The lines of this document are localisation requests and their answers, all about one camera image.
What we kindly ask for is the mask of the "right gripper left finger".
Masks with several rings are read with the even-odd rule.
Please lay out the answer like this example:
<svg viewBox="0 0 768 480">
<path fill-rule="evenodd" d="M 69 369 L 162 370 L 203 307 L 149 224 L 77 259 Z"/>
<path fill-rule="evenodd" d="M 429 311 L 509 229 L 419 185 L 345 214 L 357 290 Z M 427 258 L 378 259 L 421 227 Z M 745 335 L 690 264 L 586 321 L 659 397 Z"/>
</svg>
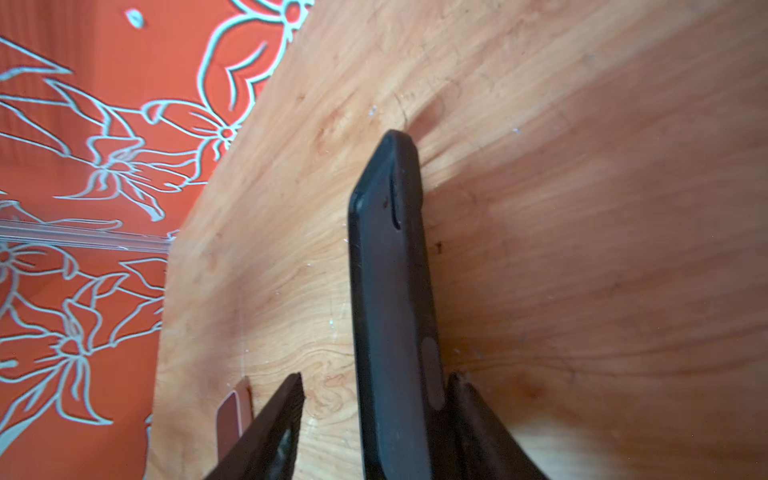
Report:
<svg viewBox="0 0 768 480">
<path fill-rule="evenodd" d="M 304 401 L 301 374 L 288 375 L 206 479 L 292 479 Z"/>
</svg>

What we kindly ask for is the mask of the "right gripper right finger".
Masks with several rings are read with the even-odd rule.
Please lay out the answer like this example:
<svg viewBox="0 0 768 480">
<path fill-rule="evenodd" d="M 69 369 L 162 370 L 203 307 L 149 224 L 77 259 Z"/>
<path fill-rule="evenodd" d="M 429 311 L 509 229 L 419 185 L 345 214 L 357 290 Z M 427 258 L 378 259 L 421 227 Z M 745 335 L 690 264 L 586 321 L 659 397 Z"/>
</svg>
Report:
<svg viewBox="0 0 768 480">
<path fill-rule="evenodd" d="M 447 392 L 462 479 L 547 479 L 462 373 Z"/>
</svg>

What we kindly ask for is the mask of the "dark phone case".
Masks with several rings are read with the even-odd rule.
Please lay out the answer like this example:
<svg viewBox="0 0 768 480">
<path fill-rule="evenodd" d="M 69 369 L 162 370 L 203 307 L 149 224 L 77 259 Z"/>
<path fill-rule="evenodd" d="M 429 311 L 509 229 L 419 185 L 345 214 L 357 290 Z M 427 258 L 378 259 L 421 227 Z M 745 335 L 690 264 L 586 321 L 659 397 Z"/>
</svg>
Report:
<svg viewBox="0 0 768 480">
<path fill-rule="evenodd" d="M 348 241 L 364 476 L 457 479 L 411 137 L 384 134 L 351 194 Z"/>
</svg>

